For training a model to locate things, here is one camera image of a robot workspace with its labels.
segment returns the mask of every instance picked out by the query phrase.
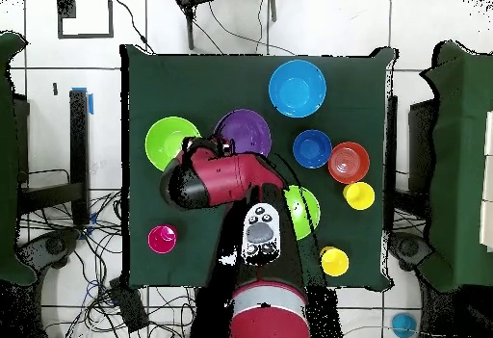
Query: magenta cup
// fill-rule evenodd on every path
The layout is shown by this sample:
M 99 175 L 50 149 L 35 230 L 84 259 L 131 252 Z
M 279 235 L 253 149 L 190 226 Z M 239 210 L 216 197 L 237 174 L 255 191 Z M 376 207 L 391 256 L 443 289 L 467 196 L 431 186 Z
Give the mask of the magenta cup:
M 153 227 L 147 236 L 149 247 L 156 253 L 168 253 L 176 244 L 178 232 L 170 224 Z
M 235 141 L 235 151 L 256 152 L 267 156 L 271 151 L 271 131 L 262 116 L 248 109 L 234 110 L 215 128 L 216 134 Z

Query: green cloth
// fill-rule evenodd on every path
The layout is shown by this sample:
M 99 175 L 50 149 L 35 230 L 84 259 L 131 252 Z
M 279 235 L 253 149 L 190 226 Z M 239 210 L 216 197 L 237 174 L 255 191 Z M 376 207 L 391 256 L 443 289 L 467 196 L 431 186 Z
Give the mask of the green cloth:
M 159 193 L 161 172 L 147 160 L 145 135 L 160 118 L 183 117 L 203 137 L 235 109 L 251 109 L 269 124 L 269 156 L 290 184 L 294 178 L 274 156 L 279 153 L 293 167 L 301 185 L 321 205 L 316 229 L 320 248 L 335 246 L 350 259 L 340 277 L 326 277 L 329 286 L 367 287 L 381 291 L 389 280 L 380 271 L 382 236 L 383 138 L 386 67 L 394 50 L 384 48 L 373 57 L 301 57 L 324 74 L 327 95 L 312 116 L 290 118 L 272 105 L 268 85 L 273 72 L 290 57 L 260 56 L 151 56 L 127 46 L 129 56 L 130 112 L 130 284 L 204 286 L 216 257 L 224 206 L 178 211 L 166 205 Z M 327 133 L 335 146 L 344 141 L 361 143 L 371 159 L 364 181 L 376 192 L 375 204 L 366 211 L 352 210 L 343 199 L 344 185 L 328 173 L 327 166 L 305 169 L 292 153 L 295 137 L 306 129 Z M 171 223 L 178 240 L 168 254 L 154 253 L 147 234 L 158 224 Z M 299 241 L 305 284 L 321 284 L 319 250 L 312 236 Z
M 13 247 L 17 238 L 17 135 L 13 111 L 13 87 L 9 73 L 11 58 L 26 46 L 23 37 L 0 33 L 0 279 L 28 286 L 37 280 L 35 272 L 17 260 Z
M 425 75 L 439 98 L 433 130 L 436 166 L 429 189 L 429 241 L 435 248 L 419 270 L 441 292 L 493 285 L 493 253 L 480 244 L 486 114 L 493 110 L 493 57 L 454 42 L 437 45 Z

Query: yellow cup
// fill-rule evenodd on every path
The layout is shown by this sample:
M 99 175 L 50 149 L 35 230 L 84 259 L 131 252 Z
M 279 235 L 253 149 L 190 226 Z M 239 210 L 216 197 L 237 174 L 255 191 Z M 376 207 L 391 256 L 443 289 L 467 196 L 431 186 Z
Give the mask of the yellow cup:
M 348 271 L 350 259 L 344 251 L 337 247 L 324 247 L 320 251 L 322 269 L 325 274 L 337 277 Z
M 343 196 L 351 208 L 358 211 L 370 208 L 375 202 L 375 191 L 366 182 L 355 182 L 344 187 Z

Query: white tile floor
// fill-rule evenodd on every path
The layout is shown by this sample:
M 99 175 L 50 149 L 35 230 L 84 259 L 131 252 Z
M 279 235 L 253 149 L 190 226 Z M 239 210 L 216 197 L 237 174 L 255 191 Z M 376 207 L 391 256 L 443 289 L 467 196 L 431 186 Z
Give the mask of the white tile floor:
M 128 5 L 136 27 L 157 53 L 190 53 L 185 18 L 174 0 L 120 1 Z M 260 1 L 217 0 L 212 3 L 212 8 L 227 30 L 259 39 Z M 393 89 L 399 98 L 397 170 L 403 172 L 409 171 L 409 106 L 432 98 L 431 88 L 419 72 L 430 66 L 434 46 L 442 40 L 456 39 L 478 52 L 493 50 L 493 0 L 276 1 L 278 19 L 270 25 L 270 44 L 307 55 L 364 56 L 382 46 L 399 49 Z M 67 30 L 88 33 L 104 28 L 108 18 L 107 0 L 76 0 L 76 4 L 78 16 L 66 19 Z M 0 31 L 18 32 L 29 42 L 25 52 L 13 58 L 11 78 L 14 89 L 26 93 L 31 103 L 31 170 L 69 168 L 68 91 L 85 87 L 93 94 L 94 114 L 90 115 L 92 198 L 118 190 L 121 186 L 118 45 L 143 45 L 132 28 L 128 11 L 115 0 L 113 7 L 113 39 L 58 39 L 56 0 L 0 0 Z M 264 0 L 260 12 L 263 42 L 266 41 L 266 16 L 267 0 Z M 255 52 L 255 43 L 224 32 L 208 5 L 198 7 L 196 21 L 224 53 Z M 194 33 L 195 53 L 218 52 L 196 27 Z M 266 47 L 260 45 L 258 52 L 266 54 Z M 274 47 L 270 48 L 270 54 L 286 55 Z M 57 83 L 58 95 L 53 94 L 53 83 Z M 51 185 L 64 182 L 63 179 L 57 173 L 34 175 L 32 185 Z M 405 175 L 398 174 L 397 181 L 399 188 L 406 189 Z M 115 217 L 112 214 L 109 208 L 105 219 L 113 221 Z M 23 230 L 19 242 L 37 234 L 35 229 L 30 233 Z M 109 247 L 119 250 L 120 238 L 114 238 Z M 87 275 L 93 278 L 91 251 L 82 241 L 77 251 L 85 261 Z M 104 258 L 109 278 L 119 275 L 121 255 L 105 253 Z M 346 338 L 397 338 L 392 330 L 379 327 L 389 326 L 392 316 L 400 311 L 411 313 L 419 321 L 421 299 L 416 277 L 401 271 L 392 256 L 388 257 L 387 266 L 395 286 L 385 293 L 364 289 L 337 291 L 343 332 L 371 326 L 351 332 Z M 42 295 L 42 317 L 46 325 L 71 322 L 80 312 L 86 293 L 86 281 L 81 270 L 81 263 L 72 255 L 65 268 L 49 272 Z M 159 288 L 159 292 L 166 300 L 184 295 L 183 289 L 175 288 Z M 156 289 L 143 289 L 142 297 L 153 321 L 161 324 L 180 321 L 181 304 L 185 299 L 174 300 L 173 308 L 155 311 L 164 304 Z M 184 310 L 183 315 L 184 322 L 187 322 L 190 311 Z M 63 338 L 66 329 L 67 325 L 53 325 L 48 328 L 48 333 L 52 338 Z M 126 331 L 118 333 L 120 338 L 129 338 Z M 168 338 L 169 333 L 157 328 L 150 338 Z M 141 338 L 147 338 L 145 334 L 142 331 Z M 96 333 L 84 334 L 81 338 L 116 337 L 112 333 Z

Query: chair leg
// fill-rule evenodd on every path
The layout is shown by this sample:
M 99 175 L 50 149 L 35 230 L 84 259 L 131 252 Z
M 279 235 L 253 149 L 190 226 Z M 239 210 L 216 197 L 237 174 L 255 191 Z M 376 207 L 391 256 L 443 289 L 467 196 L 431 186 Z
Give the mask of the chair leg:
M 192 23 L 192 18 L 194 13 L 191 9 L 185 10 L 185 16 L 187 17 L 187 33 L 189 37 L 189 49 L 194 50 L 194 24 Z
M 272 22 L 276 22 L 277 10 L 275 9 L 275 0 L 271 0 L 271 14 L 272 14 Z

